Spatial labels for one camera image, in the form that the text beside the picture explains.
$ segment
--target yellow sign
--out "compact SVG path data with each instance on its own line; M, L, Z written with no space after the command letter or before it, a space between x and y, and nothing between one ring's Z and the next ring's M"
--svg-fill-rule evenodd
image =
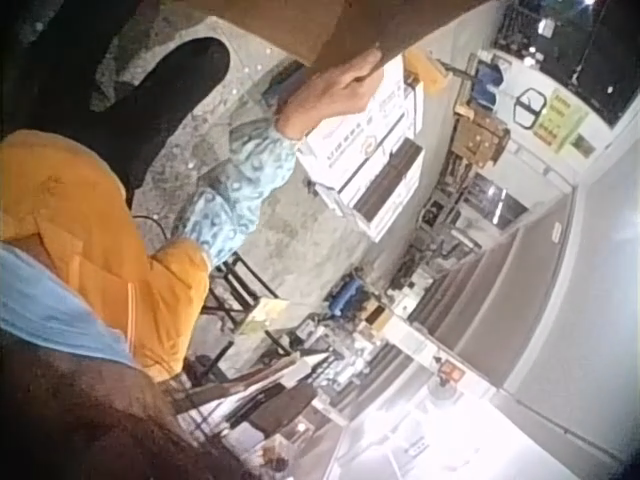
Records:
M554 90L533 134L554 152L559 153L572 138L589 112L576 102L568 100L560 89Z

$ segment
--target leg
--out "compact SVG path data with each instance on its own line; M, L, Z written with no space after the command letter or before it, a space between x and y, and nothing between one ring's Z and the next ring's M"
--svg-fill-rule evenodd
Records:
M93 133L79 139L123 182L127 197L142 186L167 140L229 70L229 50L216 38L178 46L126 97L96 113Z
M64 1L17 66L9 113L24 116L16 119L16 127L64 135L69 123L82 123L77 114L89 110L98 65L139 3Z

